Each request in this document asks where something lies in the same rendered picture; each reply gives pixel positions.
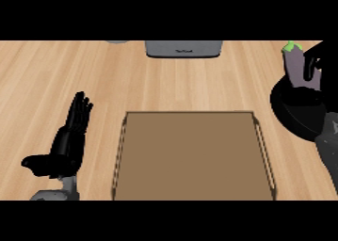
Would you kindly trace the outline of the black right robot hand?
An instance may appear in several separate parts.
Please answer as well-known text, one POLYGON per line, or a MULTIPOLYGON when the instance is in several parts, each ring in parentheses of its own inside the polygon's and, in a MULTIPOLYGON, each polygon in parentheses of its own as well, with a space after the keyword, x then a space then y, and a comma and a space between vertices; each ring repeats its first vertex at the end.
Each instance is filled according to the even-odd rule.
POLYGON ((338 40, 323 40, 303 54, 303 78, 310 81, 322 71, 320 92, 328 112, 338 113, 338 40))

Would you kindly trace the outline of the purple eggplant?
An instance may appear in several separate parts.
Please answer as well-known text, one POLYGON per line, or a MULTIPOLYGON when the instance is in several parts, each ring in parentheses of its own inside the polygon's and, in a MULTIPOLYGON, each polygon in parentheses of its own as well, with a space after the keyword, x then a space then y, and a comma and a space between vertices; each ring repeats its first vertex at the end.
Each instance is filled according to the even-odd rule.
POLYGON ((285 46, 282 47, 280 52, 283 59, 285 75, 289 78, 292 87, 306 87, 319 90, 322 72, 317 69, 313 69, 311 80, 306 81, 303 78, 304 56, 301 45, 289 40, 285 46))

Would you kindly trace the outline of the black pot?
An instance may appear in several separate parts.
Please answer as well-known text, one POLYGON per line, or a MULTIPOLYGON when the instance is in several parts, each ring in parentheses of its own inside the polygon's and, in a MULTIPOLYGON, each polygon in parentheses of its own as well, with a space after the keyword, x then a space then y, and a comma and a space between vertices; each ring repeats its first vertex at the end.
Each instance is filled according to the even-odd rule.
POLYGON ((291 84, 283 76, 276 82, 270 93, 270 105, 279 123, 286 130, 301 139, 313 142, 322 133, 325 124, 325 106, 292 106, 282 101, 282 91, 291 84))

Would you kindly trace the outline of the brown tray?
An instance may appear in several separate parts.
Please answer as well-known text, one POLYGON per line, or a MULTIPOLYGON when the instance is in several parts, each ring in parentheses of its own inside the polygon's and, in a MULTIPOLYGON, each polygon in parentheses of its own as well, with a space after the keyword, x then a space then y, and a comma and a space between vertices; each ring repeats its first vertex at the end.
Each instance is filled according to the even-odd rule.
POLYGON ((251 111, 126 114, 111 186, 117 201, 272 201, 276 192, 251 111))

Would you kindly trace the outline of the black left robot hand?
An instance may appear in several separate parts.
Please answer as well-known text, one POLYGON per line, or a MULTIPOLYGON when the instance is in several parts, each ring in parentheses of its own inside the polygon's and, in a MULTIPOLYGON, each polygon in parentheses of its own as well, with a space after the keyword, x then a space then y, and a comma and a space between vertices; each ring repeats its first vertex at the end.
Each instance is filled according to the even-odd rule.
POLYGON ((84 133, 92 107, 93 103, 84 93, 77 92, 65 124, 55 135, 50 152, 27 156, 21 161, 21 166, 30 169, 37 177, 47 176, 55 179, 77 174, 84 157, 84 133))

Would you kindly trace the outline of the grey appliance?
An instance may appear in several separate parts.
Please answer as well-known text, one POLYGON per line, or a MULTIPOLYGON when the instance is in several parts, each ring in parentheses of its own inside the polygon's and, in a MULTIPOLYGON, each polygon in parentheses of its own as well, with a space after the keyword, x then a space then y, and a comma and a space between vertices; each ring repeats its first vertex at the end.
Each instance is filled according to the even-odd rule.
POLYGON ((217 57, 221 52, 220 40, 146 40, 146 56, 161 58, 217 57))

